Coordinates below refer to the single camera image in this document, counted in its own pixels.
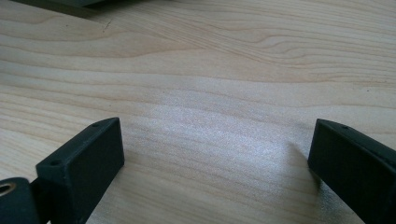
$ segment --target hole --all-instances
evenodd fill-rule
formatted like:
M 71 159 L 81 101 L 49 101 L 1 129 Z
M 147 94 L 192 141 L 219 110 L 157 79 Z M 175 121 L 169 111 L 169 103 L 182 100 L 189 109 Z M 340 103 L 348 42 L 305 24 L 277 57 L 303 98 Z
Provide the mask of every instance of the hole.
M 15 187 L 16 187 L 16 184 L 14 184 L 14 183 L 6 183 L 6 184 L 0 185 L 0 197 L 10 193 L 12 190 L 15 189 Z
M 52 165 L 52 166 L 56 166 L 56 165 L 59 165 L 59 164 L 61 164 L 61 161 L 60 161 L 60 160 L 52 161 L 52 162 L 50 163 L 50 165 Z

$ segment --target wood grain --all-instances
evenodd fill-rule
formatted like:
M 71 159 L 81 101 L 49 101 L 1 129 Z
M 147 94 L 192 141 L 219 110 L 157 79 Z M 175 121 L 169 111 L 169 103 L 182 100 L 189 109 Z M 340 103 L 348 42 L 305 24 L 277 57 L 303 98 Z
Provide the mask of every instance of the wood grain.
M 361 223 L 306 158 L 317 118 L 396 148 L 395 1 L 62 8 L 0 1 L 0 179 L 120 117 L 89 223 Z

